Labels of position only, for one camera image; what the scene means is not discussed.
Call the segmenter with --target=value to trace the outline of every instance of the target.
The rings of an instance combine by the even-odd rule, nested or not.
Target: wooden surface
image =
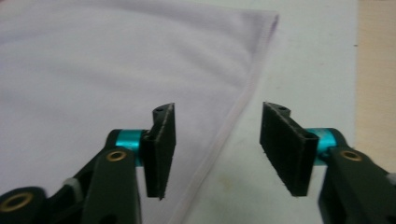
[[[356,149],[396,173],[396,0],[360,1]]]

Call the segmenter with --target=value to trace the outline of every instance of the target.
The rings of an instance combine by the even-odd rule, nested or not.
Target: white table
[[[280,20],[258,89],[195,197],[185,223],[321,223],[316,167],[308,197],[293,198],[259,143],[262,102],[291,109],[305,128],[334,127],[354,146],[356,0],[199,0],[268,9]]]

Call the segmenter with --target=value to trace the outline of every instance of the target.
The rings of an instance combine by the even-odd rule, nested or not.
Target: white cloth
[[[262,74],[275,12],[153,0],[0,4],[0,194],[48,195],[113,129],[149,129],[176,103],[165,199],[144,223],[178,223]]]

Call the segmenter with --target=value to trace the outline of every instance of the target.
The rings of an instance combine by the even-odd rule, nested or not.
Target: round joint
[[[108,161],[121,161],[126,157],[126,153],[123,151],[113,151],[107,154],[106,158]]]
[[[0,212],[13,212],[23,208],[33,199],[33,194],[30,192],[23,192],[12,195],[0,204]]]
[[[344,158],[349,159],[351,161],[361,161],[362,160],[361,156],[353,151],[341,151],[341,155]]]

